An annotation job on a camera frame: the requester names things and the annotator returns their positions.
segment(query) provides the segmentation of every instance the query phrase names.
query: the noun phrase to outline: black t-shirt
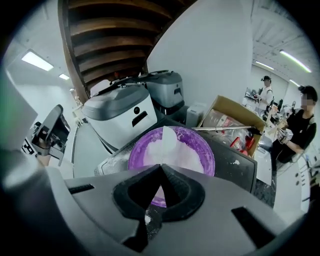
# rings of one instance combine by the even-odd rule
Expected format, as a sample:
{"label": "black t-shirt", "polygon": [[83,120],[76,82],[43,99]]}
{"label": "black t-shirt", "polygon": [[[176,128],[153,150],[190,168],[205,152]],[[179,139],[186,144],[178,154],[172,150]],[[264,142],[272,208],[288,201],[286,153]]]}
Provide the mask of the black t-shirt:
{"label": "black t-shirt", "polygon": [[[317,125],[316,123],[310,124],[310,119],[312,117],[304,119],[302,117],[303,113],[303,109],[293,113],[287,119],[287,123],[288,129],[290,129],[293,133],[291,142],[299,145],[305,150],[316,135]],[[276,152],[275,157],[277,157],[277,159],[282,163],[290,161],[290,159],[296,154],[296,152],[291,150],[287,145],[281,144],[278,140],[273,142],[273,148]]]}
{"label": "black t-shirt", "polygon": [[288,129],[293,133],[291,141],[305,150],[316,135],[317,125],[316,123],[310,124],[310,119],[312,117],[304,119],[302,117],[303,114],[304,110],[300,109],[297,113],[290,115],[287,119],[287,123]]}

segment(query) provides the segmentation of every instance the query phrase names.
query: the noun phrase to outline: wooden stair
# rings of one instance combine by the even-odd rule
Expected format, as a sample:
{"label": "wooden stair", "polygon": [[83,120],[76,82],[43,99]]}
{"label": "wooden stair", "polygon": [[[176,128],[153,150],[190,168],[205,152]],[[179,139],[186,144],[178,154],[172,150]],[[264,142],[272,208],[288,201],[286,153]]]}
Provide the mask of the wooden stair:
{"label": "wooden stair", "polygon": [[63,50],[82,103],[98,82],[143,73],[163,33],[196,0],[58,0]]}

